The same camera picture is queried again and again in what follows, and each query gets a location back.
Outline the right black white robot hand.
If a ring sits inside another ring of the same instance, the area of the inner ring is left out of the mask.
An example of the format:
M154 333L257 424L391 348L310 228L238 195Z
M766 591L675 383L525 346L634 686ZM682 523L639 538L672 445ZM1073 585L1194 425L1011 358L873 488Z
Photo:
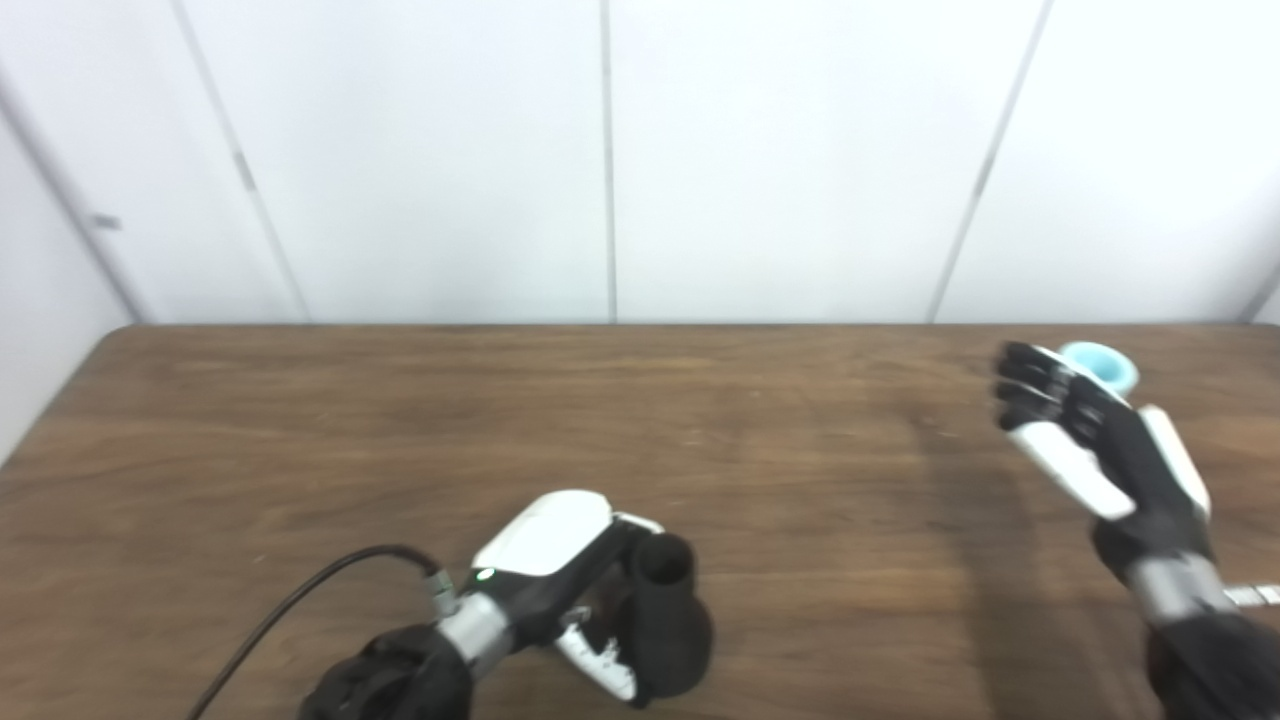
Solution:
M1120 582L1144 559L1213 559L1208 492L1155 406L1037 345L1007 342L995 373L998 428L1093 518L1094 552Z

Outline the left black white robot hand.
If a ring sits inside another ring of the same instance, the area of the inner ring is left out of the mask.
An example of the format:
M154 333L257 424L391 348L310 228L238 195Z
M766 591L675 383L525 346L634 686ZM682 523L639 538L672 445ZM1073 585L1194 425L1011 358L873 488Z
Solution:
M556 647L614 698L643 707L640 671L623 659L622 633L591 642L596 612L582 603L641 541L664 533L648 518L613 510L604 495L559 489L534 500L474 557L460 612L444 634L475 682L529 647Z

